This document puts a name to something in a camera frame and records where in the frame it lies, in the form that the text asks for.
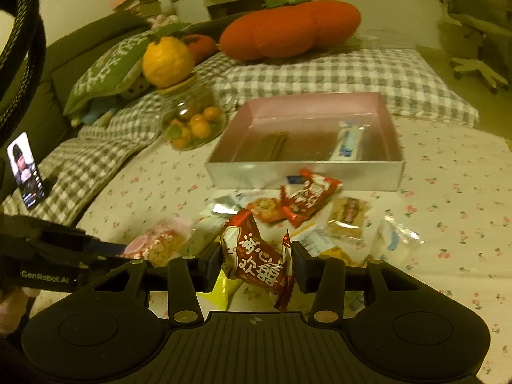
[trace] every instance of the office chair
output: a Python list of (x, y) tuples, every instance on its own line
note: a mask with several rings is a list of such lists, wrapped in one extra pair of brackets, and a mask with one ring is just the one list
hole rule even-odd
[(482, 43), (478, 47), (476, 59), (452, 58), (450, 66), (454, 68), (457, 79), (463, 73), (478, 71), (492, 93), (498, 92), (498, 84), (508, 89), (508, 81), (491, 69), (483, 61), (483, 45), (488, 35), (498, 35), (512, 38), (512, 12), (498, 7), (489, 0), (441, 0), (445, 4), (448, 15), (463, 26), (482, 36)]

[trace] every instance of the open box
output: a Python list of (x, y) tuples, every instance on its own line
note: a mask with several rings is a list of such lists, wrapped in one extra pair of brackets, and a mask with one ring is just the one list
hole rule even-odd
[[(367, 127), (360, 161), (329, 161), (340, 121)], [(269, 148), (268, 135), (280, 132), (286, 133), (286, 139), (278, 156), (261, 160), (261, 151)], [(345, 190), (395, 191), (405, 161), (382, 95), (347, 92), (248, 101), (228, 124), (205, 165), (221, 189), (277, 189), (307, 168), (341, 180)]]

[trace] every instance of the phone screen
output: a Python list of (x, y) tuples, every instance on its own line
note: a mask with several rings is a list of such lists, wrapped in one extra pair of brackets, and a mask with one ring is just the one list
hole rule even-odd
[(9, 144), (7, 156), (23, 202), (27, 209), (32, 209), (46, 194), (26, 132)]

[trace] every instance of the chair base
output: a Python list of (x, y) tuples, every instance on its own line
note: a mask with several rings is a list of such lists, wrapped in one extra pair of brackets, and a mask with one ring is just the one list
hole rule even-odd
[(454, 69), (453, 75), (456, 79), (460, 79), (464, 73), (478, 71), (491, 88), (492, 93), (498, 92), (498, 84), (508, 90), (508, 81), (481, 60), (452, 58), (450, 66)]

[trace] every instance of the stack of boxes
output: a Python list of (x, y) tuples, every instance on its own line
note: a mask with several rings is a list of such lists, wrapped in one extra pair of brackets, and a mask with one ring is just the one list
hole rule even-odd
[(160, 0), (114, 0), (111, 7), (116, 12), (128, 10), (145, 19), (161, 14)]

